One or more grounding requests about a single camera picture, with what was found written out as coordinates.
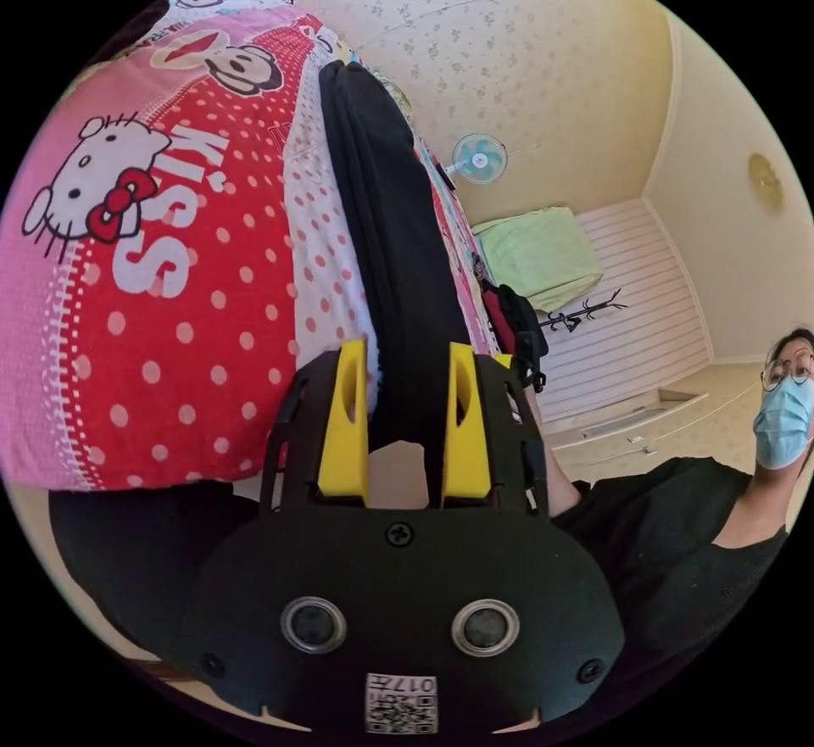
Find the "green blanket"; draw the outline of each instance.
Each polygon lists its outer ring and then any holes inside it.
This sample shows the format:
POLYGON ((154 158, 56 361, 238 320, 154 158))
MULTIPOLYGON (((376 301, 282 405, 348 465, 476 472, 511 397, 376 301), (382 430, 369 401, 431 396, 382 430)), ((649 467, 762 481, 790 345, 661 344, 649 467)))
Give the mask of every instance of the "green blanket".
POLYGON ((599 257, 567 207, 549 207, 472 228, 498 284, 551 312, 581 298, 602 279, 599 257))

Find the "hello kitty pillow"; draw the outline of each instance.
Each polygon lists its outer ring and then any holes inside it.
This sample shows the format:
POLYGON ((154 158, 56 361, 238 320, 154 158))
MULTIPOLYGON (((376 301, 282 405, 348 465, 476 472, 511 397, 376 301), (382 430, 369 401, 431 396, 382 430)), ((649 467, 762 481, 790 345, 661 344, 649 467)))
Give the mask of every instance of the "hello kitty pillow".
POLYGON ((326 145, 349 50, 292 0, 170 0, 54 110, 0 224, 0 465, 69 490, 262 467, 294 372, 377 345, 326 145))

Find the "glasses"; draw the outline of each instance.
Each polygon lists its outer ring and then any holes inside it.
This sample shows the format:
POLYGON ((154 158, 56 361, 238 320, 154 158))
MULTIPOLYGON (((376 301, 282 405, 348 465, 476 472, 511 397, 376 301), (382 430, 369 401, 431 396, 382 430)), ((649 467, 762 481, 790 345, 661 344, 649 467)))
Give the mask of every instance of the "glasses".
POLYGON ((811 376, 814 354, 802 349, 791 360, 769 360, 761 373, 764 391, 773 391, 787 376, 802 385, 811 376))

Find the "qr code sticker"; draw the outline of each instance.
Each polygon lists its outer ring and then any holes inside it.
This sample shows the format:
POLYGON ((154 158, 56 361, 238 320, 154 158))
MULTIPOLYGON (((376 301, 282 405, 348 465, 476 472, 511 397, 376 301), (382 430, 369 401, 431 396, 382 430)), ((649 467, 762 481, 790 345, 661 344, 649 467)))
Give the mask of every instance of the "qr code sticker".
POLYGON ((404 736, 438 732, 438 683, 435 677, 369 673, 365 696, 368 733, 404 736))

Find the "blue surgical mask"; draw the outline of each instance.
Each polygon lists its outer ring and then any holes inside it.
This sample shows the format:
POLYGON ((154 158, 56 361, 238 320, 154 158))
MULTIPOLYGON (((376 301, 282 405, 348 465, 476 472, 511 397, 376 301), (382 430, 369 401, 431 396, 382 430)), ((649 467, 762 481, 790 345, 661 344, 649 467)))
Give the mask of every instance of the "blue surgical mask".
POLYGON ((787 376, 769 393, 752 426, 757 436, 757 462, 767 470, 794 464, 811 441, 814 415, 814 382, 802 384, 787 376))

